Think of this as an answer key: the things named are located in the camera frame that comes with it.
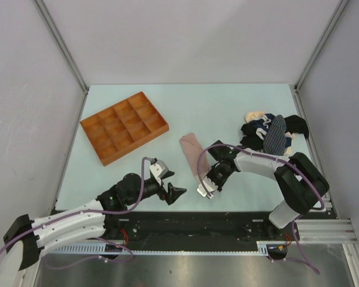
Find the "orange compartment tray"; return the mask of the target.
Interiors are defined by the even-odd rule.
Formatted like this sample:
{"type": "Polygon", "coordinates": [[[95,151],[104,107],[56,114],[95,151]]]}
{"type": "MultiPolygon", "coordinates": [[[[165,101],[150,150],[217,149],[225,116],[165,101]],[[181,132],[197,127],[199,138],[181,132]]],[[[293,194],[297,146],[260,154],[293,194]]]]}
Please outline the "orange compartment tray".
{"type": "Polygon", "coordinates": [[[169,131],[167,121],[142,91],[80,124],[103,166],[169,131]]]}

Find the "left aluminium frame post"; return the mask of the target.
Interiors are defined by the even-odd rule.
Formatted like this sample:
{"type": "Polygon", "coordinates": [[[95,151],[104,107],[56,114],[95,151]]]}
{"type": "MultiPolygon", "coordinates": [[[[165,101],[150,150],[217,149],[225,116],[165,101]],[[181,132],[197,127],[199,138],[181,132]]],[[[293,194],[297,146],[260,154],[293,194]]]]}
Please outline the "left aluminium frame post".
{"type": "Polygon", "coordinates": [[[72,72],[77,84],[80,86],[80,89],[83,91],[84,94],[87,94],[89,88],[45,2],[42,0],[32,0],[32,3],[39,12],[41,19],[43,20],[53,41],[55,42],[57,49],[60,51],[63,59],[68,65],[68,68],[72,72]]]}

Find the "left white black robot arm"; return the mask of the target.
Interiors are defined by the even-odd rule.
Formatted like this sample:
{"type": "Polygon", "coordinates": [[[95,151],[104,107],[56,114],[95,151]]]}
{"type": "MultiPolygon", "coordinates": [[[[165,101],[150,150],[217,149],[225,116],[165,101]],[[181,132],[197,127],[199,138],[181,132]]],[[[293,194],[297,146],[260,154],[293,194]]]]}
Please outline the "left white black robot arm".
{"type": "Polygon", "coordinates": [[[92,238],[113,239],[119,235],[118,217],[134,210],[141,200],[157,195],[173,204],[186,192],[166,176],[151,175],[148,179],[128,173],[121,181],[94,200],[74,209],[38,219],[19,216],[5,233],[5,257],[0,265],[0,286],[14,286],[18,273],[36,264],[59,247],[92,238]]]}

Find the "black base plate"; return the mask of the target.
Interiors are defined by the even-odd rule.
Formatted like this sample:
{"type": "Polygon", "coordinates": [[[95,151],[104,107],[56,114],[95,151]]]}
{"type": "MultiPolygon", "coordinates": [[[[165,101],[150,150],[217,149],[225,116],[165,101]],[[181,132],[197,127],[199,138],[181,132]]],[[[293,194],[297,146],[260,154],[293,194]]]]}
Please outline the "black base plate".
{"type": "Polygon", "coordinates": [[[276,229],[268,212],[131,212],[107,224],[103,239],[126,239],[127,247],[187,251],[238,251],[250,242],[274,245],[300,239],[301,225],[276,229]]]}

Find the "aluminium frame post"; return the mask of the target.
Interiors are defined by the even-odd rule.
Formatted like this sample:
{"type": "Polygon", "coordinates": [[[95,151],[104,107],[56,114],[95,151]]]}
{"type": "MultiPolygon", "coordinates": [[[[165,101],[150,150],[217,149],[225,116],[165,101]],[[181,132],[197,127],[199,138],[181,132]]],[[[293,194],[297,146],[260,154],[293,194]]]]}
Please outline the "aluminium frame post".
{"type": "Polygon", "coordinates": [[[299,92],[302,88],[304,82],[306,81],[308,75],[310,74],[312,68],[314,67],[319,56],[323,52],[323,49],[327,45],[332,33],[334,32],[336,26],[338,25],[342,15],[344,14],[350,0],[340,0],[336,6],[333,14],[331,15],[326,27],[323,30],[311,56],[309,57],[307,63],[305,64],[300,76],[298,77],[296,83],[294,84],[294,89],[296,92],[299,92]]]}
{"type": "Polygon", "coordinates": [[[77,84],[80,86],[80,89],[83,91],[84,94],[87,94],[89,88],[45,2],[42,0],[32,0],[32,3],[39,12],[41,19],[43,20],[53,41],[55,42],[57,49],[60,51],[63,59],[68,65],[68,68],[72,72],[77,84]]]}

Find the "navy white underwear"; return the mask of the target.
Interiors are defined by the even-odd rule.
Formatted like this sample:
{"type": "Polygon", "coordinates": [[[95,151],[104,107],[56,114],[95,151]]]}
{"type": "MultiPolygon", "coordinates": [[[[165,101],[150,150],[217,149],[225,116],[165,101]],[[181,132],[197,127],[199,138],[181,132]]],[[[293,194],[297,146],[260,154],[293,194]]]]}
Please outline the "navy white underwear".
{"type": "Polygon", "coordinates": [[[274,115],[266,113],[262,117],[256,118],[241,127],[243,138],[240,141],[241,145],[253,149],[255,151],[263,150],[263,140],[271,125],[274,115]]]}

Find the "striped navy underwear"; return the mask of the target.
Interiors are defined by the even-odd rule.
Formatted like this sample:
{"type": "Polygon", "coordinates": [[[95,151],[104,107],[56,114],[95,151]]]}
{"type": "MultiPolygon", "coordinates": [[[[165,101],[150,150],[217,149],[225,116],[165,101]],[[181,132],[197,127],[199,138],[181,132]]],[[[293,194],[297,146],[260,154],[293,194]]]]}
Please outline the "striped navy underwear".
{"type": "Polygon", "coordinates": [[[291,146],[292,137],[287,132],[287,124],[282,115],[277,115],[271,122],[263,140],[263,151],[270,155],[284,155],[291,146]]]}

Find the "cream underwear in pile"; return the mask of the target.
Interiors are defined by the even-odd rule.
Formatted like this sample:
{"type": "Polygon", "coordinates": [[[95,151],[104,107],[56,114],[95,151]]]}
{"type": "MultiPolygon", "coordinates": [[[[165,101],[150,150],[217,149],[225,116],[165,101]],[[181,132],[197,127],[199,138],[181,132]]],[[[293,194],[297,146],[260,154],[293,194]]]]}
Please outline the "cream underwear in pile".
{"type": "Polygon", "coordinates": [[[245,121],[247,123],[249,123],[252,120],[255,120],[256,118],[262,117],[263,115],[265,115],[266,112],[265,111],[254,111],[254,112],[248,112],[245,115],[245,121]]]}

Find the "black underwear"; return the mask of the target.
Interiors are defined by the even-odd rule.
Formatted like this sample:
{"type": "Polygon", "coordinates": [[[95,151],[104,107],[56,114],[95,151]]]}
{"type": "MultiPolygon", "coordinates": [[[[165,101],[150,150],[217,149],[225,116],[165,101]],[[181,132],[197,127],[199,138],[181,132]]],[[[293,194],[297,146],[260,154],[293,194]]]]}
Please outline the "black underwear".
{"type": "Polygon", "coordinates": [[[289,117],[284,118],[286,123],[286,131],[298,134],[303,134],[305,139],[309,138],[309,128],[308,125],[302,117],[298,115],[291,115],[289,117]]]}

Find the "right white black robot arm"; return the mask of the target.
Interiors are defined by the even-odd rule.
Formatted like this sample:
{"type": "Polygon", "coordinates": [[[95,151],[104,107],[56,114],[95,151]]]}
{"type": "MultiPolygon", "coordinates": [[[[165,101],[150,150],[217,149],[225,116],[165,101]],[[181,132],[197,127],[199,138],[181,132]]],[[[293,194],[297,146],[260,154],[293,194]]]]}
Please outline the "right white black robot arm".
{"type": "Polygon", "coordinates": [[[330,185],[310,159],[301,152],[294,155],[269,155],[249,148],[229,145],[221,141],[204,149],[216,161],[207,174],[197,171],[200,181],[197,192],[202,197],[213,198],[215,191],[235,172],[248,172],[277,182],[283,201],[274,208],[264,224],[264,233],[271,240],[285,234],[286,226],[311,210],[324,210],[323,196],[330,185]]]}

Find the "right aluminium frame post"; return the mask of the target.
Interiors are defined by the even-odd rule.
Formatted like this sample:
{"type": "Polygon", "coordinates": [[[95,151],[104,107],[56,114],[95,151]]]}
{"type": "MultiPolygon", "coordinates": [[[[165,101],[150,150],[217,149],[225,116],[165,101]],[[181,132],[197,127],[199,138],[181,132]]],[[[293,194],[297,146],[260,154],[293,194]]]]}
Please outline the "right aluminium frame post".
{"type": "Polygon", "coordinates": [[[302,88],[304,82],[306,81],[308,75],[310,74],[312,68],[314,67],[319,56],[323,52],[323,49],[327,45],[332,33],[334,32],[336,26],[338,25],[342,15],[344,14],[350,0],[340,0],[336,6],[333,14],[331,15],[326,27],[323,30],[311,56],[309,57],[307,63],[305,64],[300,76],[298,77],[296,83],[294,84],[294,89],[296,92],[299,92],[302,88]]]}

